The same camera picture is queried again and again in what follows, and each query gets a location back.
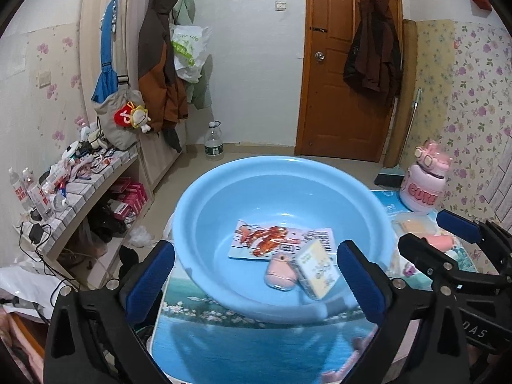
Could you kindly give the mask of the clear water bottle on floor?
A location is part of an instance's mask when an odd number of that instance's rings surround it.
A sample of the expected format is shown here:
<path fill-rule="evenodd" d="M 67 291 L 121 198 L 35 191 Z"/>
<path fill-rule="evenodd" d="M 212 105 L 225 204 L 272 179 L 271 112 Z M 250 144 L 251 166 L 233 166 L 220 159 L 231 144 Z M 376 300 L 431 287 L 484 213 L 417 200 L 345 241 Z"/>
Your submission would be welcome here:
<path fill-rule="evenodd" d="M 224 143 L 220 129 L 220 121 L 210 121 L 204 137 L 204 151 L 211 160 L 220 159 L 224 154 Z"/>

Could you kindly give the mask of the crayfish snack packet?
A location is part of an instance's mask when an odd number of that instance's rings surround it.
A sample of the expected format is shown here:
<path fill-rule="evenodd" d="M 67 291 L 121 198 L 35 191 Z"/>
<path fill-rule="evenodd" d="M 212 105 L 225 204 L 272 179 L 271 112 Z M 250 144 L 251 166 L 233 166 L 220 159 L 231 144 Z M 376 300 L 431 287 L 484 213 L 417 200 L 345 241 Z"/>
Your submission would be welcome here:
<path fill-rule="evenodd" d="M 314 230 L 284 225 L 256 225 L 237 222 L 228 258 L 270 260 L 276 253 L 293 257 L 309 243 L 318 241 L 329 256 L 335 254 L 331 228 Z"/>

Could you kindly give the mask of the pink white small toy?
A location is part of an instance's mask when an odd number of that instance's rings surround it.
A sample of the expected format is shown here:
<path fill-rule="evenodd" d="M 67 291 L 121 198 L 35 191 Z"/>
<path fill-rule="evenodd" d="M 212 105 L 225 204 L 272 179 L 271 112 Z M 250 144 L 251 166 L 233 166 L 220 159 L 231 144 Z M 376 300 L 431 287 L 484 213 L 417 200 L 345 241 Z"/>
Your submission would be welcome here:
<path fill-rule="evenodd" d="M 416 275 L 418 272 L 417 268 L 413 264 L 407 264 L 403 269 L 403 275 L 406 278 Z"/>

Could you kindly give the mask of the brown wooden door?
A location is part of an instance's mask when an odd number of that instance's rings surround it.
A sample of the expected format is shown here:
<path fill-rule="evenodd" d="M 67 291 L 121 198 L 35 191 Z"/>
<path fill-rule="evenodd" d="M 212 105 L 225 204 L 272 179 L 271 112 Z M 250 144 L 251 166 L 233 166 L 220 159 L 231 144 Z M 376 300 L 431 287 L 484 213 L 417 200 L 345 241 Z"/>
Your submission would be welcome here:
<path fill-rule="evenodd" d="M 356 92 L 344 69 L 362 0 L 306 0 L 306 33 L 295 152 L 378 162 L 390 127 L 391 107 Z M 390 0 L 396 29 L 403 2 Z"/>

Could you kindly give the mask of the white green plastic bag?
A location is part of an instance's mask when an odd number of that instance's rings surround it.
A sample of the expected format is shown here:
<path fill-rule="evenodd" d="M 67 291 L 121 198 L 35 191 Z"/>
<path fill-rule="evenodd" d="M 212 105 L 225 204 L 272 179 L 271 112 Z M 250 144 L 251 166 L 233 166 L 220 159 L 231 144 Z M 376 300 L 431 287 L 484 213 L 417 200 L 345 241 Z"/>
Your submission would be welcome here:
<path fill-rule="evenodd" d="M 198 83 L 208 57 L 211 30 L 197 25 L 170 26 L 173 61 L 177 76 L 185 82 Z"/>

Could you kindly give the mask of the pink CUTE water bottle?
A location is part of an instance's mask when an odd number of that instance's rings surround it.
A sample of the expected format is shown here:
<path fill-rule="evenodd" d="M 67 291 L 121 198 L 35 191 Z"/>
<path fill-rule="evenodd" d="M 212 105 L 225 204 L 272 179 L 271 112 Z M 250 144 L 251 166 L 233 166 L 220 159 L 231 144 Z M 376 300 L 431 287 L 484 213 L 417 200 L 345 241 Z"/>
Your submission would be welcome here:
<path fill-rule="evenodd" d="M 430 212 L 444 194 L 452 158 L 433 140 L 417 146 L 415 161 L 405 173 L 399 197 L 413 212 Z"/>

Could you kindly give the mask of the pink round pouch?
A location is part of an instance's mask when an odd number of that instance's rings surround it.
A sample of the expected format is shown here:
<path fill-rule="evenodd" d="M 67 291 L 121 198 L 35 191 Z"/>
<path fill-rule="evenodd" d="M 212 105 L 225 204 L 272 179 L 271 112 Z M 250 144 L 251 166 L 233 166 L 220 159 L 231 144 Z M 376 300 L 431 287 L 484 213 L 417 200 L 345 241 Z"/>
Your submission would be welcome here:
<path fill-rule="evenodd" d="M 274 254 L 267 266 L 266 285 L 276 290 L 290 291 L 297 281 L 297 274 L 290 265 L 288 256 L 283 253 Z"/>

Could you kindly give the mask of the dark brown hanging jacket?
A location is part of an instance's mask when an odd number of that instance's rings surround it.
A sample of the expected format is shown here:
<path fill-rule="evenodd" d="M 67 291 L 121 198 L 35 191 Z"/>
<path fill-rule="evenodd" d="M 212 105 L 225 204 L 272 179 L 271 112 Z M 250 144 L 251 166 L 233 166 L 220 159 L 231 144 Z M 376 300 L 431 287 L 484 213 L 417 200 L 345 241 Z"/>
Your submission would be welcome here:
<path fill-rule="evenodd" d="M 390 0 L 360 0 L 359 11 L 344 81 L 356 92 L 390 108 L 402 81 L 402 55 Z"/>

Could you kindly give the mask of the pink cylindrical roller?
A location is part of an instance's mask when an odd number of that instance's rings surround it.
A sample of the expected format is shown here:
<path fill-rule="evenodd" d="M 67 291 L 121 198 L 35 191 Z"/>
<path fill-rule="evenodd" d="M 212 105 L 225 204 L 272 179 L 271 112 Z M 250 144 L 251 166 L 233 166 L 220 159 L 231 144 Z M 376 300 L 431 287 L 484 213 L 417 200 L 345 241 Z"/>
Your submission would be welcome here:
<path fill-rule="evenodd" d="M 451 250 L 455 244 L 454 237 L 450 234 L 425 235 L 423 238 L 440 252 Z"/>

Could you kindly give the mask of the grey bag with plush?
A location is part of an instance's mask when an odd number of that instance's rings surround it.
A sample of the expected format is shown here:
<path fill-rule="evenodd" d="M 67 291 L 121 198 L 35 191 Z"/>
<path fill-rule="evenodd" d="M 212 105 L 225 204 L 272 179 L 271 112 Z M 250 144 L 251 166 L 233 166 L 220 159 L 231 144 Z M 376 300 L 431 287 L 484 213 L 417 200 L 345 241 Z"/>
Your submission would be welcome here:
<path fill-rule="evenodd" d="M 151 119 L 140 91 L 122 82 L 102 103 L 93 102 L 101 130 L 118 150 L 127 151 L 141 133 L 152 130 Z"/>

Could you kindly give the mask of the brown orange hanging coat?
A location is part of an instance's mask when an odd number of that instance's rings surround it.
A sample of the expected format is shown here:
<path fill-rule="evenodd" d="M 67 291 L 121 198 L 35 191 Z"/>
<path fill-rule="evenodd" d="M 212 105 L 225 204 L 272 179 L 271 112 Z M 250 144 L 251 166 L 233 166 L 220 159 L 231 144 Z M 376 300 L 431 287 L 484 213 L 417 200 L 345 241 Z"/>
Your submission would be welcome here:
<path fill-rule="evenodd" d="M 138 88 L 149 127 L 168 146 L 182 151 L 176 126 L 188 118 L 188 99 L 174 67 L 169 17 L 178 0 L 149 0 L 138 40 Z"/>

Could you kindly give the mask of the clear box of toothpicks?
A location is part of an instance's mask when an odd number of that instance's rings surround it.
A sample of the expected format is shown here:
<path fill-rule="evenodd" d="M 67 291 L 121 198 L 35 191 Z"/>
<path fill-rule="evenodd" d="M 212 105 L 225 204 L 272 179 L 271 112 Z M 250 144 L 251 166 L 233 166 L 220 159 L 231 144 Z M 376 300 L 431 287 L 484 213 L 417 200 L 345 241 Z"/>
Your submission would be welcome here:
<path fill-rule="evenodd" d="M 428 214 L 417 212 L 401 212 L 398 213 L 391 222 L 396 234 L 402 235 L 412 233 L 417 237 L 435 235 L 437 233 L 437 225 Z"/>

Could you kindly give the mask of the yellow white small box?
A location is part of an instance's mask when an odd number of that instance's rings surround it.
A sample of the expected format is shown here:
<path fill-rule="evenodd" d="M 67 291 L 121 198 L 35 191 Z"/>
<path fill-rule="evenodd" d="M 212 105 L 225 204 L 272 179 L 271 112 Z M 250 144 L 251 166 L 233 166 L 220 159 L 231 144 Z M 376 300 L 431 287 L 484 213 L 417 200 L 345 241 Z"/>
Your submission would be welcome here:
<path fill-rule="evenodd" d="M 293 257 L 291 266 L 306 295 L 313 300 L 326 297 L 340 279 L 339 268 L 319 240 L 303 247 Z"/>

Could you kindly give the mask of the pale green hanging garment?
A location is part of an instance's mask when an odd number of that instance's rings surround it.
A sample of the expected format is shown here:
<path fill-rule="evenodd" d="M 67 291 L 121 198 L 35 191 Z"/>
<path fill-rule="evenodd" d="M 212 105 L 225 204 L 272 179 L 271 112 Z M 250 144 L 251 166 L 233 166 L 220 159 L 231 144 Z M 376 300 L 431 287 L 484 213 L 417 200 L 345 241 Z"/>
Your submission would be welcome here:
<path fill-rule="evenodd" d="M 177 77 L 185 83 L 188 103 L 197 110 L 210 108 L 211 56 L 207 53 L 211 30 L 194 24 L 195 0 L 178 0 L 170 26 Z"/>

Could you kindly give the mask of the printed landscape table mat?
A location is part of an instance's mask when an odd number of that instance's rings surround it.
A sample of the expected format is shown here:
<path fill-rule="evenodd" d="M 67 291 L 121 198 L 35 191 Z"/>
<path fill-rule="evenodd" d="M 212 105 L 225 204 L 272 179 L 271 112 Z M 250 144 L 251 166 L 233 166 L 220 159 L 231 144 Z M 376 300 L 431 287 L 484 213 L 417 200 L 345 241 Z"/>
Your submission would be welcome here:
<path fill-rule="evenodd" d="M 175 383 L 332 383 L 374 329 L 357 304 L 319 323 L 264 323 L 225 308 L 177 264 L 148 349 Z"/>

